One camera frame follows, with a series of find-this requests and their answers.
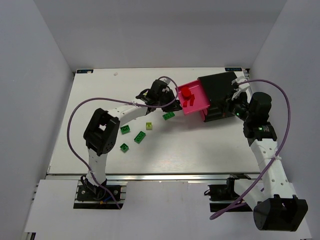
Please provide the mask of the red sloped lego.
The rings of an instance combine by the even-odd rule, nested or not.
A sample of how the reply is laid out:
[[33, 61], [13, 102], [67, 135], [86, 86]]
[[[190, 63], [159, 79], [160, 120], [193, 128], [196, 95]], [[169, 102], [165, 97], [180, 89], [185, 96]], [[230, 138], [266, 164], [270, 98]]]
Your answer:
[[188, 105], [188, 102], [187, 102], [187, 101], [184, 101], [183, 104], [182, 104], [182, 106], [183, 106], [184, 108], [187, 107], [187, 105]]

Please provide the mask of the green eight-stud lego plate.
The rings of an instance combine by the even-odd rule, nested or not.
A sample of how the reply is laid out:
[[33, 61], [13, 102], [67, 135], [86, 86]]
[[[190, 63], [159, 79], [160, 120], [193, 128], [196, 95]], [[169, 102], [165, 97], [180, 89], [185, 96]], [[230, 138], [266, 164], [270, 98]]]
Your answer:
[[173, 118], [174, 116], [175, 116], [175, 114], [174, 114], [173, 112], [167, 112], [167, 113], [165, 113], [162, 117], [163, 117], [163, 119], [164, 119], [165, 121], [167, 121], [167, 120]]

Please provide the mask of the red oval lego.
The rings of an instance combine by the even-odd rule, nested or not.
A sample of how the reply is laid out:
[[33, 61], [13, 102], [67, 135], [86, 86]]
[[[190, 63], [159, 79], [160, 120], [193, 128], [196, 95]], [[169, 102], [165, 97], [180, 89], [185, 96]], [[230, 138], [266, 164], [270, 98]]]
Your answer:
[[181, 94], [185, 99], [189, 99], [192, 95], [190, 89], [187, 86], [181, 88]]

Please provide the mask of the red small lego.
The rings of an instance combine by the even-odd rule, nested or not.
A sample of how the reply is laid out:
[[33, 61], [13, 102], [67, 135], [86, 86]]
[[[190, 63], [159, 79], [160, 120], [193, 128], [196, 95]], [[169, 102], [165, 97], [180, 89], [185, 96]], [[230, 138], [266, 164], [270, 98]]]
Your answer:
[[193, 106], [194, 105], [194, 101], [195, 101], [195, 96], [192, 94], [190, 99], [189, 99], [189, 105]]

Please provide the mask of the pink top drawer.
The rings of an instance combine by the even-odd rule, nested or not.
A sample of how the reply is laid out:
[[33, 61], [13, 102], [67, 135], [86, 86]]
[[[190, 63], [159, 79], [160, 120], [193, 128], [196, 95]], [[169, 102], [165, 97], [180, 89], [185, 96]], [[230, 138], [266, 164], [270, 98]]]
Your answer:
[[180, 85], [177, 90], [178, 100], [185, 115], [202, 111], [210, 106], [210, 101], [199, 79]]

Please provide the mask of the pink drawer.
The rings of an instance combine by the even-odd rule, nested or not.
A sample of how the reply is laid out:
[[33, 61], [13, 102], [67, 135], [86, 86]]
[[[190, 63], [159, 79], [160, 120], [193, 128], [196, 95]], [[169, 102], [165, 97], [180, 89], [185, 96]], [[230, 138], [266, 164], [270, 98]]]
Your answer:
[[210, 101], [199, 79], [180, 85], [177, 90], [178, 100], [185, 115], [202, 111], [210, 106]]
[[203, 109], [200, 111], [200, 116], [203, 122], [206, 122], [208, 111], [207, 109]]

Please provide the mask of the pink bottom drawer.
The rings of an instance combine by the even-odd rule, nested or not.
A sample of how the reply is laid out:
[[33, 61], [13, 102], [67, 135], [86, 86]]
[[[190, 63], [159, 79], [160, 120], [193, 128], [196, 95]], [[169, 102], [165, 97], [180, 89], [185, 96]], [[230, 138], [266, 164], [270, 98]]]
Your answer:
[[200, 116], [203, 122], [206, 122], [208, 111], [207, 109], [203, 109], [200, 111]]

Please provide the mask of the light green square lego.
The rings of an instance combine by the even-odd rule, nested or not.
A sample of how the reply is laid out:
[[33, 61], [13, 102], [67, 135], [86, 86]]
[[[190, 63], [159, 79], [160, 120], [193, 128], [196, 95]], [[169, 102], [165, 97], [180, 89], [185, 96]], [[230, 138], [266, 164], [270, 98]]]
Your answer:
[[146, 122], [145, 123], [145, 129], [147, 131], [151, 131], [153, 129], [153, 124], [151, 122]]

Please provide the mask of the green upturned long lego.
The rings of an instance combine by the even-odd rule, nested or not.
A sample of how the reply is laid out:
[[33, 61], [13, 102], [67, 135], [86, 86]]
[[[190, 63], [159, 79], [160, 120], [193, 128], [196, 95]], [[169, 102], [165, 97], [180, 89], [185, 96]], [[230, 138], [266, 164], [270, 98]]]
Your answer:
[[140, 131], [137, 136], [134, 138], [134, 142], [137, 144], [140, 144], [143, 139], [146, 137], [146, 133], [143, 131]]

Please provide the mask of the green upturned square lego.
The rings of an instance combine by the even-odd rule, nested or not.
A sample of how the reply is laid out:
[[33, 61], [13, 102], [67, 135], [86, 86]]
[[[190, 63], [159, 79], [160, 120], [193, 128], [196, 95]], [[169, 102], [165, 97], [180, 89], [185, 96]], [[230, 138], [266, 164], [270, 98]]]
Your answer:
[[123, 144], [120, 146], [120, 150], [121, 150], [123, 153], [126, 153], [126, 152], [129, 150], [129, 146], [128, 146], [126, 143], [123, 143]]

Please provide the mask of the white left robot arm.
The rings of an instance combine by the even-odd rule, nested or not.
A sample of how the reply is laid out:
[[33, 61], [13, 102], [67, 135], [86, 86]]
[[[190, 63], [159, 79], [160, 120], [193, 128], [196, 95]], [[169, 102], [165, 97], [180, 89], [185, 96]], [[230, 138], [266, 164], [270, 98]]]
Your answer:
[[162, 76], [150, 88], [140, 92], [133, 101], [111, 110], [98, 108], [94, 111], [83, 134], [89, 153], [90, 169], [86, 179], [90, 184], [98, 186], [106, 181], [107, 156], [116, 144], [120, 127], [154, 112], [157, 108], [164, 113], [182, 110], [177, 96], [169, 87], [172, 81], [171, 78]]

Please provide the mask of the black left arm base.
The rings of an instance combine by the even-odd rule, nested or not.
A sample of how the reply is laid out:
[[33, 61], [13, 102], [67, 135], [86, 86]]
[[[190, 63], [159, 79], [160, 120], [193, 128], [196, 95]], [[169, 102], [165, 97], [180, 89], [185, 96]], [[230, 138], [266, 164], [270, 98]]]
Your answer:
[[80, 177], [76, 188], [73, 208], [82, 210], [120, 210], [125, 202], [126, 189], [122, 185], [106, 185], [105, 180], [100, 186], [91, 184], [85, 175]]

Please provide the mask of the black drawer cabinet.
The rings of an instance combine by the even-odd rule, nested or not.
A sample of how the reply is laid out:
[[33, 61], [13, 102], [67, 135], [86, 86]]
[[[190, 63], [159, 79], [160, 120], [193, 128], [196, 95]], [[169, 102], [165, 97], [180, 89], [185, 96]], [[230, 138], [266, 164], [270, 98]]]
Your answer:
[[232, 98], [236, 85], [231, 81], [238, 78], [234, 72], [223, 72], [213, 75], [201, 76], [198, 79], [202, 84], [210, 106], [207, 109], [206, 122], [233, 117], [224, 112], [226, 100]]

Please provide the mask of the right blue label sticker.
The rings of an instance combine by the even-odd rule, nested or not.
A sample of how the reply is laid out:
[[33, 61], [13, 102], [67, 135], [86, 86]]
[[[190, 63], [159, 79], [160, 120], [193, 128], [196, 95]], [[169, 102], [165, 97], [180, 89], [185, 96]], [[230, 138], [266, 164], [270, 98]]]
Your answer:
[[242, 72], [241, 67], [225, 67], [224, 68], [226, 72]]

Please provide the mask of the left blue label sticker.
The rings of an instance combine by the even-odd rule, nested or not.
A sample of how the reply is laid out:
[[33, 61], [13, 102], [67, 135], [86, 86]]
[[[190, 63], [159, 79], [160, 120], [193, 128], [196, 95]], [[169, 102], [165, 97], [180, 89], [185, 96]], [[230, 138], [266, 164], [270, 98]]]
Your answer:
[[92, 74], [93, 72], [93, 69], [78, 69], [76, 74]]

